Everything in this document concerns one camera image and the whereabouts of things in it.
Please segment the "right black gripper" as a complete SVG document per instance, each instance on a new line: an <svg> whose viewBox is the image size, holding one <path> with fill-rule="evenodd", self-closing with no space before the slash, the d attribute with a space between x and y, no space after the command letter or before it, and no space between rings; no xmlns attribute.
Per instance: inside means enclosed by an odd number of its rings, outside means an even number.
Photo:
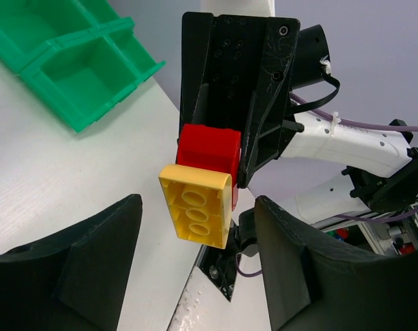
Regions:
<svg viewBox="0 0 418 331"><path fill-rule="evenodd" d="M177 145L185 124L241 133L237 187L278 159L295 135L295 115L329 96L295 105L290 93L329 82L324 30L284 17L186 12L181 21Z"/></svg>

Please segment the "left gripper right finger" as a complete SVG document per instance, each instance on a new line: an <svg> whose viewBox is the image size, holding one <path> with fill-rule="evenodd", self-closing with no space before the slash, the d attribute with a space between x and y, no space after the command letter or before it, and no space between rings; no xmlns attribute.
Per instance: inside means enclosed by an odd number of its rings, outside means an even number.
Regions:
<svg viewBox="0 0 418 331"><path fill-rule="evenodd" d="M357 248L265 196L255 227L273 330L418 330L418 250Z"/></svg>

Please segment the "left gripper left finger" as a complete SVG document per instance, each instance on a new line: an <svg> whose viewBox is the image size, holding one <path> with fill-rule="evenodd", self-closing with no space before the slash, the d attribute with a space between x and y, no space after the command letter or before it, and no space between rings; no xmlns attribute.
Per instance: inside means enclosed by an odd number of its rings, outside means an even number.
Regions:
<svg viewBox="0 0 418 331"><path fill-rule="evenodd" d="M0 330L116 330L141 218L131 194L0 254Z"/></svg>

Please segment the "red two-by-four lego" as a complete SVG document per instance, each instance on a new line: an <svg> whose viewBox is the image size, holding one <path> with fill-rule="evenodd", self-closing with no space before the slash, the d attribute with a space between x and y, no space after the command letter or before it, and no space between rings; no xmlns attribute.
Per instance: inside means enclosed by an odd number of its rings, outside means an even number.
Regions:
<svg viewBox="0 0 418 331"><path fill-rule="evenodd" d="M182 128L176 163L230 174L232 209L236 208L239 197L237 173L240 156L241 133L239 131L188 123Z"/></svg>

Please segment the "yellow lego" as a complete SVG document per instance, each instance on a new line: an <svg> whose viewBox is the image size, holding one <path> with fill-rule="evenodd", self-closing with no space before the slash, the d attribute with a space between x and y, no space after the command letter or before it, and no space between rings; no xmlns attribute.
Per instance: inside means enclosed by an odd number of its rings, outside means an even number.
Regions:
<svg viewBox="0 0 418 331"><path fill-rule="evenodd" d="M159 182L177 237L223 250L232 216L231 175L169 164Z"/></svg>

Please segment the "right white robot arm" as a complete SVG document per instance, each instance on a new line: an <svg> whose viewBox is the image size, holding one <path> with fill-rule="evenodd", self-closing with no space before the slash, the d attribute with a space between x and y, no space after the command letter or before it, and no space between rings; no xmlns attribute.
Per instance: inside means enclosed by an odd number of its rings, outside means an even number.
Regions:
<svg viewBox="0 0 418 331"><path fill-rule="evenodd" d="M286 202L314 224L361 220L365 211L394 221L418 211L418 148L413 129L395 120L368 126L324 114L336 92L303 101L294 90L316 83L339 89L326 35L299 20L213 12L181 18L181 101L176 162L199 193L216 181L230 188L222 205L272 160L332 161L344 170Z"/></svg>

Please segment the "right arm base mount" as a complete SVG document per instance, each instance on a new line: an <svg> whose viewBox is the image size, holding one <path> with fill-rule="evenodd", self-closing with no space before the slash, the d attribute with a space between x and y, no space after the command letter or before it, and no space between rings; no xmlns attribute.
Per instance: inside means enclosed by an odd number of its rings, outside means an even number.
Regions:
<svg viewBox="0 0 418 331"><path fill-rule="evenodd" d="M237 253L239 244L230 238L225 249L203 245L197 255L197 266L218 289L218 291L231 302L237 280Z"/></svg>

